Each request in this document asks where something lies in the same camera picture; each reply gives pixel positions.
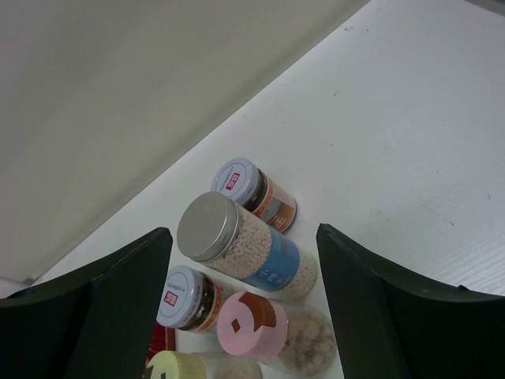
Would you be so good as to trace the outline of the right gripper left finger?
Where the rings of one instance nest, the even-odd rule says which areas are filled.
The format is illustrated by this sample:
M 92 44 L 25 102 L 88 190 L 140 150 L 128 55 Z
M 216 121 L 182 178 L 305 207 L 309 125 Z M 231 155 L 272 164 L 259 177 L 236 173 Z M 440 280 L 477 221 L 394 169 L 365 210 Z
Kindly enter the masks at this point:
M 172 244 L 158 227 L 2 299 L 1 376 L 142 377 Z

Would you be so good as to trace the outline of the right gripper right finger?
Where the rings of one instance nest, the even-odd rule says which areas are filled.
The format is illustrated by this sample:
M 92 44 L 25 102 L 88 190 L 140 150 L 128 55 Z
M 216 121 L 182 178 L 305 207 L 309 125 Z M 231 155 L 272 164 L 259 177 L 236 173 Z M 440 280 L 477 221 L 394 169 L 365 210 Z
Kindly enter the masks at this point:
M 345 377 L 503 377 L 502 296 L 432 280 L 329 224 L 316 244 Z

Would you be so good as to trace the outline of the yellow lid jar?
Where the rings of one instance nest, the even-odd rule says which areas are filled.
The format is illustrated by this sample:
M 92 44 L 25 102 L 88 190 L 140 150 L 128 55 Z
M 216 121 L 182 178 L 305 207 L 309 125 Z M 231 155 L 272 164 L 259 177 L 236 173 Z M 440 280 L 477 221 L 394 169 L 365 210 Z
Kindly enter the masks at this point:
M 255 379 L 262 378 L 259 364 L 224 352 L 182 353 L 160 351 L 146 366 L 144 378 Z

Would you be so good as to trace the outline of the pink lid jar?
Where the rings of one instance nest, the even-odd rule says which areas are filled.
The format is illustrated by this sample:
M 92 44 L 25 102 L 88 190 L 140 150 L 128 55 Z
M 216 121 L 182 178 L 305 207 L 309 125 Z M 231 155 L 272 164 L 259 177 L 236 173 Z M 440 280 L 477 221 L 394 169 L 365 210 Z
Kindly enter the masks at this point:
M 325 372 L 337 351 L 331 319 L 320 310 L 248 291 L 223 303 L 216 332 L 226 353 L 303 377 Z

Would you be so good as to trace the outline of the white lid spice jar front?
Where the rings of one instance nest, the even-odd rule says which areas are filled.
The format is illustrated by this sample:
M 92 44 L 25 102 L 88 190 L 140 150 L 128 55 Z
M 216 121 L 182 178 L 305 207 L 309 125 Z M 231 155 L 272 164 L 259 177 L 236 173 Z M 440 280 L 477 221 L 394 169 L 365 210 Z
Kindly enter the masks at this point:
M 156 320 L 184 332 L 208 332 L 229 294 L 213 277 L 186 265 L 174 266 L 167 273 Z

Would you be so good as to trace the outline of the white lid spice jar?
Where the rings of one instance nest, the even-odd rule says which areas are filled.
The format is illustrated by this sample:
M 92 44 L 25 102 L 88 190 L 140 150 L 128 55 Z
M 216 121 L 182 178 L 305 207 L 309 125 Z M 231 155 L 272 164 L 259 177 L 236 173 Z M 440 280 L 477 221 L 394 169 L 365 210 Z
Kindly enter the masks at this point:
M 229 197 L 280 233 L 290 229 L 297 215 L 294 197 L 246 158 L 226 162 L 211 191 Z
M 186 265 L 174 266 L 167 273 L 156 320 L 184 332 L 208 332 L 229 294 L 213 277 Z

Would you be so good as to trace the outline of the silver lid blue label jar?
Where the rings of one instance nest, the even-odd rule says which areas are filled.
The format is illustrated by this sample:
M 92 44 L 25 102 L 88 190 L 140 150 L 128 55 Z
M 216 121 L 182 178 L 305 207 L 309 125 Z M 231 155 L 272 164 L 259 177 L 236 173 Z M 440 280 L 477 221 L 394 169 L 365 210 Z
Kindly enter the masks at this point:
M 200 195 L 184 211 L 177 243 L 187 258 L 284 298 L 304 298 L 317 281 L 311 253 L 216 192 Z

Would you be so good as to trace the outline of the white lid spice jar back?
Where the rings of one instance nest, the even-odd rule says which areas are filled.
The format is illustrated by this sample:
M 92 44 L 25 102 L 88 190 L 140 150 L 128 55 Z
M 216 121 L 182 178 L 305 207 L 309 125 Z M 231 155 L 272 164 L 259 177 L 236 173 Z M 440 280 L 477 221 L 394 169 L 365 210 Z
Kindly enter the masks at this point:
M 246 158 L 226 162 L 211 191 L 229 197 L 280 233 L 290 229 L 297 215 L 294 197 Z

